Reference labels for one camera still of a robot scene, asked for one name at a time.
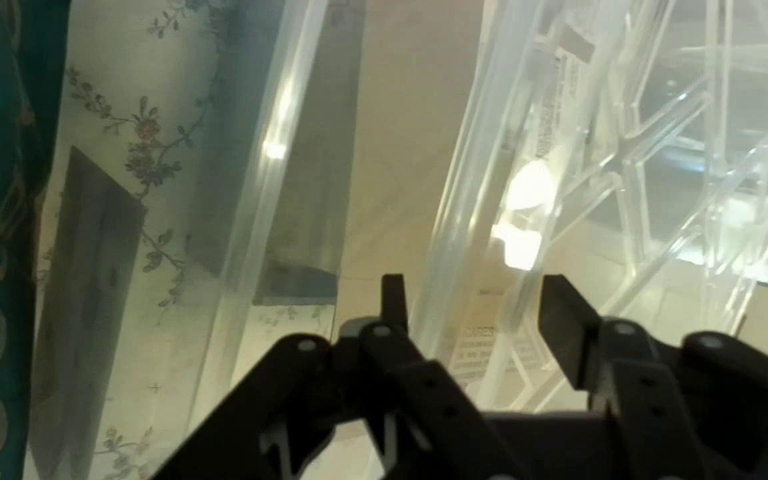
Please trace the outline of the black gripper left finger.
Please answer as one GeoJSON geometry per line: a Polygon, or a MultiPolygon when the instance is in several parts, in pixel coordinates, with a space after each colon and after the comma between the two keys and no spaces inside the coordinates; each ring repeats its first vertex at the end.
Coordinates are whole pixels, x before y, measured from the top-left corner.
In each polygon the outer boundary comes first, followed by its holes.
{"type": "Polygon", "coordinates": [[[301,480],[359,422],[381,480],[449,474],[397,376],[424,358],[408,338],[405,280],[381,278],[381,309],[340,326],[337,338],[287,334],[220,398],[151,480],[301,480]]]}

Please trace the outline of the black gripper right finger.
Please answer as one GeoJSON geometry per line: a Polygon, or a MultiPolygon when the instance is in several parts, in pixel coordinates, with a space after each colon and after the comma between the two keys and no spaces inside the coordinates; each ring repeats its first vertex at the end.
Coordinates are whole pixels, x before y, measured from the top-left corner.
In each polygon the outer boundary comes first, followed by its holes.
{"type": "Polygon", "coordinates": [[[603,318],[563,274],[540,280],[537,332],[579,413],[537,440],[568,480],[768,480],[768,354],[715,332],[677,348],[603,318]]]}

